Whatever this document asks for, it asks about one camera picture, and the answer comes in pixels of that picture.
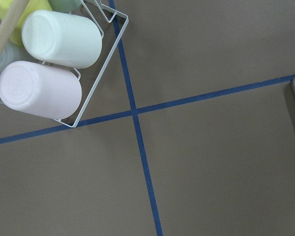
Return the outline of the yellow-green plastic cup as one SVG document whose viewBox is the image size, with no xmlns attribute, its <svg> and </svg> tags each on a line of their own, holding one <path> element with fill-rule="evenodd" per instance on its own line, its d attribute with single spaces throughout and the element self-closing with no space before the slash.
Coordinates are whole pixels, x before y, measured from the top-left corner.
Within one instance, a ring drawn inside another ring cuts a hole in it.
<svg viewBox="0 0 295 236">
<path fill-rule="evenodd" d="M 0 0 L 0 19 L 3 20 L 13 3 L 13 0 Z M 10 36 L 10 40 L 18 45 L 19 47 L 24 47 L 23 41 L 22 41 L 22 26 L 27 18 L 31 13 L 37 10 L 47 10 L 52 11 L 52 8 L 47 0 L 30 0 L 23 11 L 18 23 L 16 24 L 16 27 L 14 28 L 14 31 L 12 32 Z"/>
</svg>

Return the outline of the pink plastic cup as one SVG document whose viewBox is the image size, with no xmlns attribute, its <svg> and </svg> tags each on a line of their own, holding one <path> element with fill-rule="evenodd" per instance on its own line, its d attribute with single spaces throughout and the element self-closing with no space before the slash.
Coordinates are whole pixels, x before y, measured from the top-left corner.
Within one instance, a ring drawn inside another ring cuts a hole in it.
<svg viewBox="0 0 295 236">
<path fill-rule="evenodd" d="M 19 112 L 64 119 L 78 109 L 82 88 L 71 71 L 16 61 L 0 75 L 0 99 L 7 107 Z"/>
</svg>

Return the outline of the green plastic cup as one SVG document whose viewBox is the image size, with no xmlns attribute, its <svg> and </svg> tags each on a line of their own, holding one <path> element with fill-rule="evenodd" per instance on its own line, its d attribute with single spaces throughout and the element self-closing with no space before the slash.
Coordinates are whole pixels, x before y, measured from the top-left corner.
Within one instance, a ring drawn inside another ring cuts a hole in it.
<svg viewBox="0 0 295 236">
<path fill-rule="evenodd" d="M 51 8 L 57 12 L 69 13 L 79 8 L 80 0 L 48 0 Z"/>
</svg>

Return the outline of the white plastic cup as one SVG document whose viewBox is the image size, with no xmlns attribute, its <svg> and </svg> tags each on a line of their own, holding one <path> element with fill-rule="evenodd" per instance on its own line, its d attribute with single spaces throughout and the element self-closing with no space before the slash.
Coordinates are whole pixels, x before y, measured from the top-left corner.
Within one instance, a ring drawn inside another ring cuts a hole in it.
<svg viewBox="0 0 295 236">
<path fill-rule="evenodd" d="M 25 19 L 22 41 L 34 58 L 58 65 L 88 68 L 100 57 L 102 37 L 87 17 L 37 10 Z"/>
</svg>

